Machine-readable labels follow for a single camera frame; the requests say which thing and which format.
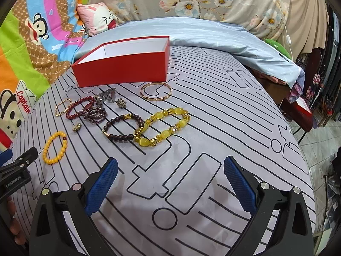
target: yellow beaded bracelet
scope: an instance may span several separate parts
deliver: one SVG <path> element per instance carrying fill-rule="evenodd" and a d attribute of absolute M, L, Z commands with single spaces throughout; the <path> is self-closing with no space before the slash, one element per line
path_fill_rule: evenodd
<path fill-rule="evenodd" d="M 48 159 L 46 157 L 48 148 L 50 147 L 51 142 L 58 136 L 61 136 L 63 138 L 63 145 L 62 148 L 60 149 L 60 152 L 57 157 L 53 159 Z M 44 150 L 43 150 L 43 160 L 47 164 L 53 164 L 58 162 L 63 156 L 66 148 L 68 147 L 68 141 L 66 139 L 66 134 L 62 131 L 55 132 L 50 138 L 48 139 L 47 143 L 45 144 Z"/>
<path fill-rule="evenodd" d="M 179 131 L 182 127 L 185 127 L 187 125 L 187 122 L 191 119 L 190 115 L 188 114 L 188 111 L 184 110 L 183 108 L 170 108 L 165 109 L 162 112 L 157 112 L 156 114 L 152 115 L 150 118 L 148 118 L 145 121 L 145 127 L 150 126 L 154 121 L 163 118 L 164 116 L 171 115 L 171 114 L 177 114 L 182 115 L 182 119 L 175 124 L 173 127 L 170 127 L 167 130 L 164 130 L 161 132 L 161 134 L 156 135 L 155 137 L 151 138 L 150 140 L 144 137 L 141 137 L 141 133 L 146 130 L 146 128 L 140 128 L 135 131 L 134 134 L 134 140 L 139 143 L 141 146 L 156 146 L 157 143 L 165 140 L 168 138 L 171 134 L 174 134 L 175 132 Z"/>

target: metal charm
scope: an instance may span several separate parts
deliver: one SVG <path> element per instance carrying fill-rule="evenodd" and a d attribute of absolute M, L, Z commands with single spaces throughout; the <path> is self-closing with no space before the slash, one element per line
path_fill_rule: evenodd
<path fill-rule="evenodd" d="M 106 91 L 103 91 L 99 94 L 96 94 L 95 100 L 96 100 L 97 106 L 102 108 L 104 101 L 108 101 L 109 103 L 114 103 L 116 93 L 117 93 L 117 89 L 112 88 L 112 89 L 108 89 Z"/>
<path fill-rule="evenodd" d="M 127 102 L 124 101 L 124 99 L 120 98 L 117 101 L 115 101 L 120 109 L 125 109 L 127 106 Z"/>
<path fill-rule="evenodd" d="M 80 130 L 80 128 L 81 128 L 81 127 L 82 127 L 82 124 L 80 124 L 80 123 L 77 123 L 77 124 L 76 124 L 76 126 L 75 126 L 75 127 L 73 127 L 73 129 L 72 129 L 72 130 L 73 130 L 74 132 L 77 132 L 77 131 L 79 131 L 79 130 Z"/>

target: blue rubber grip pad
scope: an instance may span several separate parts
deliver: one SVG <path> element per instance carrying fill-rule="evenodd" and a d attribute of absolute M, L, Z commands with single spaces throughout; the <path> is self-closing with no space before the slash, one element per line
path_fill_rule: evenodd
<path fill-rule="evenodd" d="M 0 167 L 6 163 L 7 161 L 9 161 L 13 156 L 12 150 L 11 149 L 7 149 L 4 152 L 0 153 Z"/>
<path fill-rule="evenodd" d="M 91 216 L 92 213 L 100 209 L 105 196 L 117 176 L 117 172 L 118 163 L 116 159 L 112 159 L 88 192 L 85 206 L 85 212 L 88 216 Z"/>
<path fill-rule="evenodd" d="M 237 198 L 244 211 L 251 215 L 256 213 L 256 195 L 245 180 L 244 176 L 235 166 L 233 161 L 227 157 L 224 161 L 224 173 L 228 178 Z"/>

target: white power cord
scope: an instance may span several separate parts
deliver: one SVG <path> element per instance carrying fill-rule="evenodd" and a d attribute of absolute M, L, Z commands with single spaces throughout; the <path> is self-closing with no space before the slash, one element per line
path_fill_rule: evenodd
<path fill-rule="evenodd" d="M 284 23 L 284 28 L 285 28 L 285 33 L 286 33 L 286 43 L 289 44 L 289 49 L 290 49 L 290 53 L 291 53 L 291 58 L 294 59 L 293 57 L 293 52 L 291 51 L 291 39 L 290 36 L 288 35 L 288 31 L 286 29 L 286 25 L 285 25 L 285 19 L 284 19 L 284 15 L 283 15 L 283 11 L 282 11 L 282 7 L 281 7 L 281 3 L 280 0 L 277 0 L 278 4 L 279 4 L 279 8 L 281 10 L 281 14 L 282 14 L 282 18 L 283 18 L 283 23 Z"/>

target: finger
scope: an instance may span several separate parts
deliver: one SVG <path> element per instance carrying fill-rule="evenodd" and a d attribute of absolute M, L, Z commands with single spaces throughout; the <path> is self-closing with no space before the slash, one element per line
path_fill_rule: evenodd
<path fill-rule="evenodd" d="M 14 238 L 14 241 L 18 245 L 23 245 L 26 242 L 26 237 L 25 234 L 20 231 L 19 234 Z"/>
<path fill-rule="evenodd" d="M 13 201 L 10 200 L 7 202 L 7 209 L 8 209 L 8 212 L 10 213 L 10 216 L 13 217 L 16 212 L 15 204 Z"/>
<path fill-rule="evenodd" d="M 10 223 L 10 231 L 13 235 L 18 235 L 21 230 L 19 222 L 13 218 Z"/>

